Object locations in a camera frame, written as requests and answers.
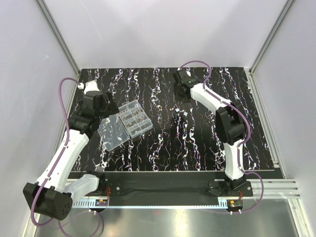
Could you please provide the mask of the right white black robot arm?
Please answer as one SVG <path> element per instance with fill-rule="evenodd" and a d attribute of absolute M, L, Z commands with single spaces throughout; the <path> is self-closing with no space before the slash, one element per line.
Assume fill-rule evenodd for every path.
<path fill-rule="evenodd" d="M 220 192 L 232 193 L 246 182 L 241 158 L 243 142 L 249 138 L 250 126 L 239 101 L 232 102 L 206 88 L 201 79 L 191 77 L 185 69 L 173 73 L 174 99 L 177 102 L 195 100 L 215 115 L 215 132 L 225 151 L 225 176 Z"/>

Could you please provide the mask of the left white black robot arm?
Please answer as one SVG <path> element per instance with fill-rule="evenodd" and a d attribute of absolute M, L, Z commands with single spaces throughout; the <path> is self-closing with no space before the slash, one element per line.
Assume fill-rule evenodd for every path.
<path fill-rule="evenodd" d="M 119 112 L 112 94 L 102 92 L 96 81 L 78 83 L 78 89 L 83 91 L 83 100 L 71 116 L 63 113 L 66 131 L 59 148 L 42 175 L 23 188 L 31 220 L 36 226 L 40 226 L 35 220 L 36 213 L 64 220 L 73 203 L 89 193 L 102 194 L 107 187 L 105 175 L 100 171 L 90 171 L 71 184 L 66 183 L 75 161 L 101 121 Z"/>

